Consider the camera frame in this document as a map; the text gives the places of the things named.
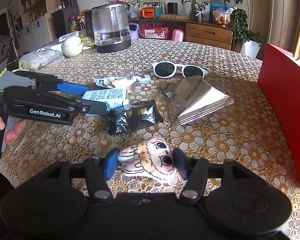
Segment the person's left hand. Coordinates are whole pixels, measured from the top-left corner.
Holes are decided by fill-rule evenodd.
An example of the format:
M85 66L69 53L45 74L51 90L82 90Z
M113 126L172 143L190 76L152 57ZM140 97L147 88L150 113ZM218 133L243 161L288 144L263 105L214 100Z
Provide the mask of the person's left hand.
M21 135L21 133L25 131L27 127L27 123L28 123L27 120L21 120L17 124L15 124L14 129L7 132L7 134L5 135L6 145L10 145L13 142L15 142L15 140L19 137L19 135ZM0 131L4 130L4 128L5 128L5 123L0 116Z

